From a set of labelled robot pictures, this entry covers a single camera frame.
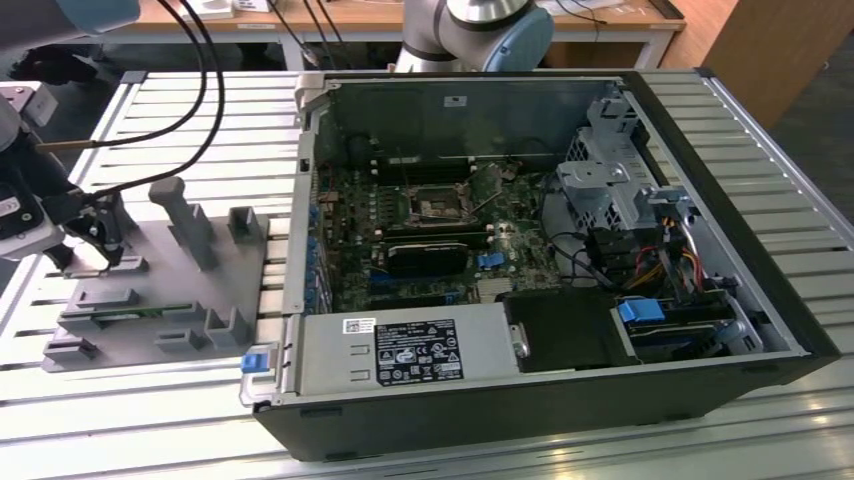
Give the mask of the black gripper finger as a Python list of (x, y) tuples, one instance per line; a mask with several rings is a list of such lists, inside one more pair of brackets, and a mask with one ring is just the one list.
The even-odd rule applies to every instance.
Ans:
[(42, 251), (42, 255), (50, 260), (61, 273), (66, 271), (74, 261), (74, 250), (66, 244), (65, 239), (61, 239), (56, 245), (47, 247)]
[(124, 233), (129, 230), (129, 214), (120, 193), (90, 200), (81, 210), (90, 220), (84, 241), (96, 249), (109, 267), (118, 265), (124, 255)]

